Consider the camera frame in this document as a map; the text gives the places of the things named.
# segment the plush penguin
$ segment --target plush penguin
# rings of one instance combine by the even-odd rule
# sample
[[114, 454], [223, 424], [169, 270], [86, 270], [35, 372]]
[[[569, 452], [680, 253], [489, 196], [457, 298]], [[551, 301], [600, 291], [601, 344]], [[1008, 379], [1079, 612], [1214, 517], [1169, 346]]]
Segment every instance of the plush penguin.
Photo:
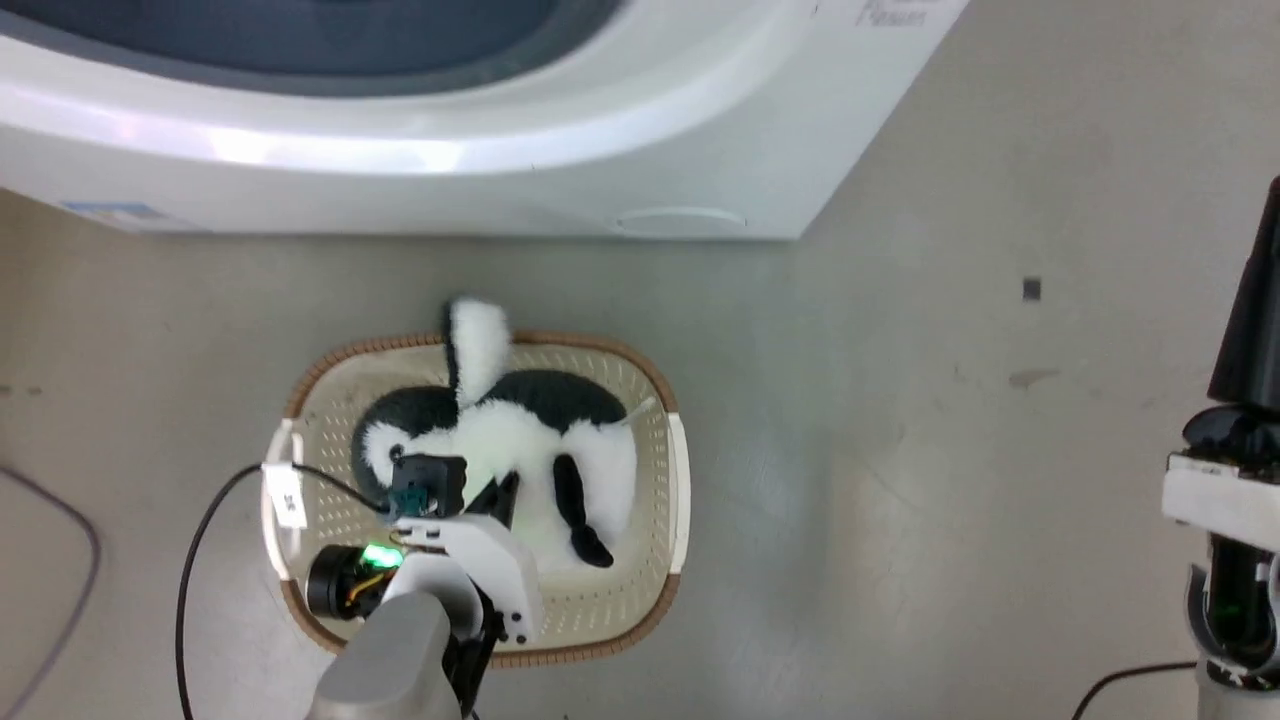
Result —
[[378, 398], [352, 433], [361, 489], [387, 495], [406, 455], [466, 460], [463, 500], [520, 478], [512, 532], [540, 573], [613, 564], [635, 496], [636, 448], [622, 402], [559, 370], [509, 370], [500, 307], [460, 299], [444, 307], [449, 387], [416, 386]]

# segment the laundry basket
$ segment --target laundry basket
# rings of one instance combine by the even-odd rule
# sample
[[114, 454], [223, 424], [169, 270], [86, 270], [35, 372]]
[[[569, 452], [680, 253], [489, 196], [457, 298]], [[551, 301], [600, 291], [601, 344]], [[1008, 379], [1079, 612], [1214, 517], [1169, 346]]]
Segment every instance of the laundry basket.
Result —
[[[667, 614], [680, 587], [689, 543], [689, 454], [676, 398], [649, 360], [618, 342], [561, 333], [515, 333], [511, 369], [567, 370], [599, 383], [628, 411], [650, 398], [632, 421], [636, 495], [631, 521], [608, 569], [584, 568], [541, 575], [545, 620], [536, 643], [499, 643], [495, 667], [524, 667], [603, 657], [649, 634]], [[448, 384], [440, 336], [404, 336], [360, 342], [329, 354], [307, 370], [284, 409], [269, 461], [293, 441], [294, 461], [315, 465], [355, 487], [351, 433], [365, 410], [406, 386]], [[367, 509], [319, 483], [303, 482], [305, 529], [276, 523], [266, 484], [262, 534], [302, 630], [321, 647], [340, 650], [360, 621], [316, 618], [307, 611], [302, 583], [326, 544], [389, 542], [389, 529]]]

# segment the plush toy flipper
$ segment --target plush toy flipper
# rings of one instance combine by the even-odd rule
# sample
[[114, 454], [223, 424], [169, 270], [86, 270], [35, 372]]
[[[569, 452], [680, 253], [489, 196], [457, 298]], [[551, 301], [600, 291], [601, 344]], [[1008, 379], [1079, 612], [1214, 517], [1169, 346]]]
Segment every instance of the plush toy flipper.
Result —
[[586, 498], [582, 495], [582, 477], [577, 473], [577, 462], [571, 455], [557, 456], [552, 473], [556, 477], [556, 507], [570, 527], [573, 551], [588, 565], [612, 566], [613, 555], [600, 542], [595, 529], [586, 524]]
[[502, 307], [472, 297], [444, 306], [444, 351], [449, 388], [458, 407], [470, 407], [489, 392], [507, 369], [511, 331]]

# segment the basket rim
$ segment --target basket rim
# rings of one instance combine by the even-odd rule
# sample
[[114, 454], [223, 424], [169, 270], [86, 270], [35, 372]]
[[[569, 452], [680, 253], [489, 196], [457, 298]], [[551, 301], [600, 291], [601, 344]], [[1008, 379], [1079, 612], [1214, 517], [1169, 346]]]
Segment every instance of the basket rim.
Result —
[[[648, 357], [640, 355], [640, 352], [623, 342], [596, 336], [544, 331], [516, 331], [512, 333], [512, 342], [515, 345], [561, 345], [566, 347], [599, 350], [617, 355], [639, 368], [640, 372], [649, 378], [654, 391], [658, 393], [658, 400], [662, 402], [663, 410], [668, 414], [680, 413], [680, 406], [676, 404], [676, 396], [671, 391], [667, 378], [658, 372], [658, 368], [655, 368]], [[326, 354], [324, 357], [316, 360], [310, 368], [307, 368], [307, 372], [294, 386], [293, 392], [284, 406], [284, 418], [296, 420], [302, 414], [302, 407], [306, 404], [307, 397], [311, 395], [312, 388], [315, 388], [316, 383], [320, 382], [320, 378], [344, 360], [370, 352], [406, 350], [411, 347], [426, 347], [443, 343], [444, 336], [439, 333], [416, 333], [364, 340], [344, 345]], [[649, 609], [649, 612], [646, 612], [635, 626], [621, 635], [607, 641], [556, 650], [495, 652], [493, 659], [489, 661], [489, 666], [497, 669], [535, 667], [539, 665], [556, 665], [561, 662], [580, 662], [598, 657], [608, 657], [622, 652], [644, 639], [654, 630], [654, 628], [658, 626], [658, 623], [667, 615], [667, 611], [671, 610], [671, 605], [675, 602], [676, 592], [678, 589], [680, 574], [668, 573], [667, 579], [662, 584], [662, 591], [659, 591], [658, 598], [653, 607]], [[320, 621], [307, 611], [306, 601], [302, 597], [302, 588], [298, 585], [297, 579], [280, 580], [280, 591], [284, 596], [284, 606], [289, 610], [289, 615], [293, 616], [293, 621], [297, 623], [298, 628], [301, 628], [302, 632], [316, 644], [333, 653], [338, 653], [347, 646], [346, 639], [338, 637], [321, 625]]]

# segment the cable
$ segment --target cable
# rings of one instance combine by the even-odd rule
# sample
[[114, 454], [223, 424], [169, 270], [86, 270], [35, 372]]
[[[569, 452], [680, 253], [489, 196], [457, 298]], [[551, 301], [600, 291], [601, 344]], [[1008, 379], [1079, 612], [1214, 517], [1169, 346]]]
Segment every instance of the cable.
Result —
[[67, 616], [67, 623], [63, 624], [61, 632], [58, 633], [58, 639], [54, 641], [49, 653], [45, 655], [45, 660], [40, 664], [40, 667], [36, 669], [36, 674], [27, 680], [27, 685], [18, 693], [18, 700], [13, 701], [13, 705], [0, 715], [0, 720], [14, 720], [36, 694], [36, 691], [40, 689], [40, 685], [45, 683], [45, 679], [49, 678], [49, 673], [54, 669], [58, 659], [61, 657], [63, 651], [67, 650], [67, 643], [70, 641], [72, 633], [79, 625], [81, 616], [84, 615], [88, 596], [93, 592], [93, 585], [97, 584], [97, 571], [102, 566], [102, 541], [97, 537], [97, 530], [93, 529], [93, 524], [88, 521], [88, 518], [63, 498], [36, 484], [33, 480], [14, 474], [12, 470], [0, 469], [0, 477], [12, 480], [18, 487], [52, 505], [70, 518], [84, 532], [90, 551], [88, 574], [84, 577], [84, 584], [81, 585], [81, 593], [76, 600], [76, 606], [72, 607], [72, 614]]
[[1194, 670], [1194, 669], [1196, 669], [1196, 661], [1193, 660], [1189, 662], [1165, 662], [1162, 665], [1142, 665], [1138, 667], [1130, 667], [1128, 670], [1120, 670], [1119, 673], [1112, 673], [1102, 678], [1097, 683], [1093, 683], [1093, 687], [1089, 688], [1089, 692], [1084, 693], [1084, 700], [1082, 700], [1080, 705], [1075, 707], [1075, 712], [1071, 715], [1071, 720], [1080, 720], [1080, 717], [1084, 717], [1084, 710], [1089, 707], [1089, 703], [1093, 702], [1093, 698], [1100, 692], [1102, 692], [1102, 688], [1110, 685], [1116, 680], [1124, 680], [1126, 678], [1137, 678], [1139, 675], [1153, 675], [1156, 673], [1172, 673], [1174, 670]]
[[351, 592], [347, 593], [347, 607], [351, 607], [351, 603], [356, 602], [356, 598], [360, 597], [360, 593], [385, 580], [388, 575], [396, 575], [396, 573], [379, 573], [372, 578], [369, 578], [364, 583], [360, 583], [356, 587], [351, 588]]
[[[196, 564], [196, 551], [200, 550], [200, 541], [205, 538], [205, 530], [209, 529], [209, 523], [214, 519], [214, 512], [218, 511], [218, 507], [221, 506], [223, 501], [227, 500], [227, 496], [236, 489], [236, 486], [238, 486], [241, 480], [259, 473], [261, 468], [261, 465], [250, 465], [248, 468], [242, 469], [232, 475], [230, 479], [227, 480], [227, 484], [218, 491], [218, 495], [215, 495], [214, 500], [209, 503], [209, 509], [205, 510], [205, 516], [200, 519], [200, 525], [196, 527], [196, 534], [191, 538], [191, 547], [187, 548], [187, 560], [182, 564], [182, 579], [178, 582], [178, 612], [174, 619], [173, 665], [178, 676], [178, 703], [182, 706], [182, 716], [184, 720], [195, 720], [191, 714], [191, 696], [187, 693], [187, 660], [183, 643], [183, 635], [186, 634], [184, 630], [187, 625], [187, 589], [191, 584], [191, 568]], [[325, 484], [333, 487], [335, 491], [346, 495], [374, 512], [387, 511], [384, 506], [360, 495], [356, 489], [348, 487], [342, 480], [323, 470], [317, 470], [310, 465], [293, 465], [293, 469], [323, 480]], [[10, 719], [6, 716], [0, 720]]]
[[360, 491], [357, 491], [356, 488], [348, 486], [347, 483], [339, 480], [338, 478], [334, 478], [333, 475], [325, 473], [324, 470], [319, 470], [316, 468], [312, 468], [311, 465], [294, 465], [293, 469], [301, 470], [311, 475], [312, 478], [324, 482], [326, 486], [330, 486], [333, 489], [340, 492], [342, 495], [346, 495], [347, 497], [355, 500], [356, 502], [364, 505], [365, 507], [372, 510], [374, 512], [378, 514], [387, 512], [385, 503], [374, 502], [372, 500], [369, 500], [367, 497], [361, 495]]

